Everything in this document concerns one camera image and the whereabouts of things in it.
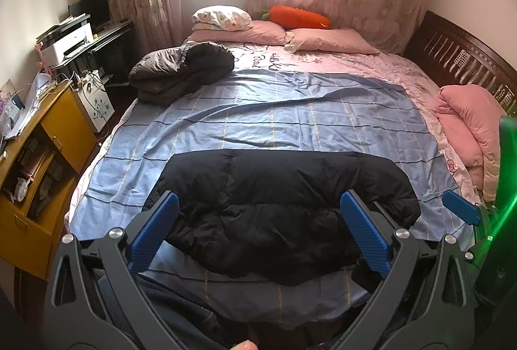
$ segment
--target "finger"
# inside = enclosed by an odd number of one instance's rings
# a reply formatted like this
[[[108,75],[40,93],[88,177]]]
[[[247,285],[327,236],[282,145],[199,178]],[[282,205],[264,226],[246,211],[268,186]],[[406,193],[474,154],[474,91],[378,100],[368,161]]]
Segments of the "finger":
[[[231,350],[259,350],[259,348],[252,341],[246,340],[237,344],[235,347],[232,347]]]

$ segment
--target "bed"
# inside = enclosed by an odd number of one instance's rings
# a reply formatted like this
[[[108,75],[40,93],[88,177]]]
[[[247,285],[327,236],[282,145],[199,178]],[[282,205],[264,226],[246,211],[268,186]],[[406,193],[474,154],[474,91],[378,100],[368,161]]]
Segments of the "bed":
[[[433,113],[439,86],[481,84],[515,115],[514,71],[479,40],[427,13],[404,55],[288,54],[281,46],[226,44],[235,70],[170,107],[135,101],[74,191],[67,222],[79,239],[126,226],[144,204],[170,156],[200,149],[356,150],[402,168],[420,200],[415,236],[472,230],[441,204],[446,190],[480,201],[468,170]],[[168,243],[149,277],[185,298],[240,321],[296,326],[334,320],[368,293],[350,270],[287,287],[251,274],[210,273]]]

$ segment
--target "floor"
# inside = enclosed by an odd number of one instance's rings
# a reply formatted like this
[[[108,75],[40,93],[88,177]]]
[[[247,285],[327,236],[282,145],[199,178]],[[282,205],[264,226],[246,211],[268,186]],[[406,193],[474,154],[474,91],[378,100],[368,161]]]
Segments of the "floor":
[[[112,103],[115,113],[108,120],[108,127],[104,127],[98,133],[97,139],[103,141],[118,124],[122,115],[136,98],[136,89],[130,86],[107,88],[108,97]],[[84,169],[88,168],[91,161],[99,151],[97,146],[89,156]],[[15,306],[17,312],[22,316],[25,324],[37,336],[41,337],[43,322],[43,306],[47,282],[33,275],[16,269],[15,271]]]

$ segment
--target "wooden bed frame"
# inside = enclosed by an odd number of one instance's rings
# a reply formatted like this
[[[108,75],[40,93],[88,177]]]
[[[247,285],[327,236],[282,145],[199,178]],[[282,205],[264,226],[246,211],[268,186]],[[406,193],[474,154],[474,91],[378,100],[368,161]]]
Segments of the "wooden bed frame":
[[[474,35],[441,16],[426,13],[403,55],[438,86],[481,85],[508,115],[517,115],[517,71]]]

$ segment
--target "white printer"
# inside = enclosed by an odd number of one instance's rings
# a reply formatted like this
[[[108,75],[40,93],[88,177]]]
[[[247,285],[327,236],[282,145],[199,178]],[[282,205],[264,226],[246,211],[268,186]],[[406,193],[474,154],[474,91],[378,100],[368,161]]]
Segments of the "white printer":
[[[41,55],[46,65],[56,67],[94,41],[89,17],[83,14],[77,18],[68,18],[37,38],[37,42],[43,44]]]

